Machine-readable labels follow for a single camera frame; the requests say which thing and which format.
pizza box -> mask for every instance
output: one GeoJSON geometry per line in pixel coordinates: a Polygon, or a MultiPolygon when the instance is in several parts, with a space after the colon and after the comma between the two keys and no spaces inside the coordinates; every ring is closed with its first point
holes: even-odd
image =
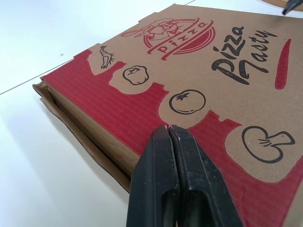
{"type": "Polygon", "coordinates": [[[303,223],[301,19],[172,5],[34,88],[126,190],[149,136],[188,129],[244,226],[303,223]]]}

cartoon chef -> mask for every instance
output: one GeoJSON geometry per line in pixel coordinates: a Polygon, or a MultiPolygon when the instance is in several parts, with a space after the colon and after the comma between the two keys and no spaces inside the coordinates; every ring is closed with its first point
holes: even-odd
{"type": "Polygon", "coordinates": [[[156,20],[151,23],[151,29],[148,31],[137,31],[139,34],[135,37],[147,36],[149,40],[161,40],[170,38],[174,35],[182,33],[186,28],[192,25],[192,22],[175,21],[172,18],[156,20]]]}

chef hat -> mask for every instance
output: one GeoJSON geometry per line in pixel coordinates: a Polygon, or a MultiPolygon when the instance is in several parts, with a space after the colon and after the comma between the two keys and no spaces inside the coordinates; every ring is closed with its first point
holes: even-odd
{"type": "Polygon", "coordinates": [[[162,20],[156,20],[155,22],[153,22],[151,24],[151,26],[156,27],[156,26],[159,26],[160,24],[162,24],[164,22],[169,22],[169,21],[172,21],[172,20],[173,20],[172,18],[166,18],[166,19],[162,19],[162,20]]]}

white table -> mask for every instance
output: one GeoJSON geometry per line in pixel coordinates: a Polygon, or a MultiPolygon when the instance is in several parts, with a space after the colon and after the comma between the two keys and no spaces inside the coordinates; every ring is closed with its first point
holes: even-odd
{"type": "MultiPolygon", "coordinates": [[[[260,0],[190,5],[280,15],[260,0]]],[[[7,1],[1,4],[0,93],[186,0],[7,1]]],[[[289,16],[303,17],[291,12],[289,16]]],[[[32,84],[0,95],[0,226],[122,227],[128,193],[39,101],[32,84]]]]}

pizza chef logo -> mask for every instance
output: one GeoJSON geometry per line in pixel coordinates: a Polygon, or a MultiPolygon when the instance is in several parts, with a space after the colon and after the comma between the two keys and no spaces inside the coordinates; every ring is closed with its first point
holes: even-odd
{"type": "Polygon", "coordinates": [[[213,21],[201,22],[194,19],[157,20],[140,30],[125,32],[121,36],[135,35],[143,37],[145,45],[149,48],[148,54],[160,52],[162,60],[171,54],[185,54],[201,50],[208,46],[215,37],[213,21]]]}

